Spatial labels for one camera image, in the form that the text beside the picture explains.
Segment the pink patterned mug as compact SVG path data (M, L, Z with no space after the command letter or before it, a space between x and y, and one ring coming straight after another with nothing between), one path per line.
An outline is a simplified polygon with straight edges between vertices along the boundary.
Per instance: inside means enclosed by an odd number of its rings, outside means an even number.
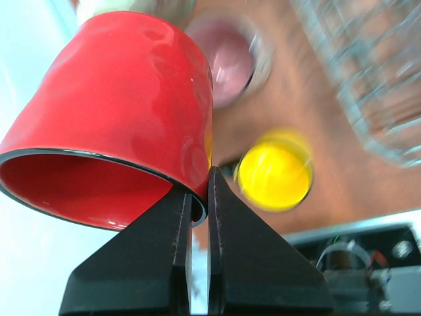
M248 16L207 11L193 18L185 33L207 58L215 109L259 89L272 71L274 48Z

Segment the tall cream decorated mug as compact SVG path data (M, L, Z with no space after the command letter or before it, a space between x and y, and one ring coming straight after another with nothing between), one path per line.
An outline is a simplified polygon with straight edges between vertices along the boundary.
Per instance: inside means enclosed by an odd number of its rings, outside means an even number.
M195 8L195 0L87 0L78 1L76 18L79 24L98 14L113 11L134 11L156 16L175 25L186 20Z

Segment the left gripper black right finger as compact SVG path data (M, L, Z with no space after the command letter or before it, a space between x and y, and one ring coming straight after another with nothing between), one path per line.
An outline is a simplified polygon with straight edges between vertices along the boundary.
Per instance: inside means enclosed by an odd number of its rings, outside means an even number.
M208 187L209 315L326 315L324 276L212 167Z

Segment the yellow mug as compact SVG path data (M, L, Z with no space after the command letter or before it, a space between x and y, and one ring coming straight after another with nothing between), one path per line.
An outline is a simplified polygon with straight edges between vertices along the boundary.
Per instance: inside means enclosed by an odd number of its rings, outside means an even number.
M271 130L243 154L234 169L234 180L255 207L269 213L289 211L312 187L310 144L295 130Z

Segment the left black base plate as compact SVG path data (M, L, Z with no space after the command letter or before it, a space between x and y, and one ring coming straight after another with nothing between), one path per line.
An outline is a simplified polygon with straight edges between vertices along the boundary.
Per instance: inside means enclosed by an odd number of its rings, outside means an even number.
M411 224L331 228L287 240L322 273L336 312L420 312L420 246Z

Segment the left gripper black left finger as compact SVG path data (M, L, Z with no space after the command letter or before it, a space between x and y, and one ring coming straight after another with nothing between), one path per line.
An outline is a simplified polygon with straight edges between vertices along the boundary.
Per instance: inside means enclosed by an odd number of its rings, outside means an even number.
M59 315L189 315L191 208L173 187L72 271Z

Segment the red mug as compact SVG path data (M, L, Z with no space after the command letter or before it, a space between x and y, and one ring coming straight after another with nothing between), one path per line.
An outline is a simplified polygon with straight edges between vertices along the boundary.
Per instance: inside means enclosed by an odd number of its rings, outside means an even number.
M129 11L85 22L1 142L1 191L40 213L122 230L172 188L207 216L212 78L181 29Z

